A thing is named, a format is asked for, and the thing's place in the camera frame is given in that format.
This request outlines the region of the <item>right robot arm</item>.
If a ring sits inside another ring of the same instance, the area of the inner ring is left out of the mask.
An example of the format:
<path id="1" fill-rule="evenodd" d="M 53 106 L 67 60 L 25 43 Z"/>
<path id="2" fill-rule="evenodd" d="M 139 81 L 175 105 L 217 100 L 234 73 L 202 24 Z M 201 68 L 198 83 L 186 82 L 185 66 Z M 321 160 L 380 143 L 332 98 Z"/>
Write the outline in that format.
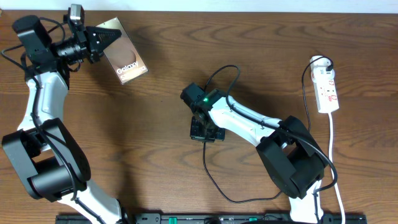
<path id="1" fill-rule="evenodd" d="M 322 221 L 319 193 L 337 182 L 334 177 L 322 186 L 322 178 L 326 167 L 333 174 L 336 168 L 299 119 L 264 116 L 239 104 L 228 93 L 207 93 L 196 83 L 184 88 L 180 98 L 193 113 L 192 140 L 206 144 L 224 140 L 226 131 L 237 134 L 256 148 L 273 183 L 289 197 L 291 220 Z"/>

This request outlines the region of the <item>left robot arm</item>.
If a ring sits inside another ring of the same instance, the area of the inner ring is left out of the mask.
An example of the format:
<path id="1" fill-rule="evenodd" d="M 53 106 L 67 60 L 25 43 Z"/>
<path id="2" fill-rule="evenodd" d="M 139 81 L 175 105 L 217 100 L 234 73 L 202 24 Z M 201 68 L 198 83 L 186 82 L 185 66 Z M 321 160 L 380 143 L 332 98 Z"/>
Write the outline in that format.
<path id="1" fill-rule="evenodd" d="M 70 74 L 84 60 L 97 62 L 121 32 L 85 26 L 82 16 L 65 16 L 55 27 L 70 30 L 71 37 L 53 42 L 35 15 L 13 23 L 25 49 L 18 67 L 29 99 L 21 124 L 2 138 L 2 148 L 32 198 L 68 205 L 92 223 L 129 223 L 119 200 L 91 179 L 88 159 L 63 123 Z"/>

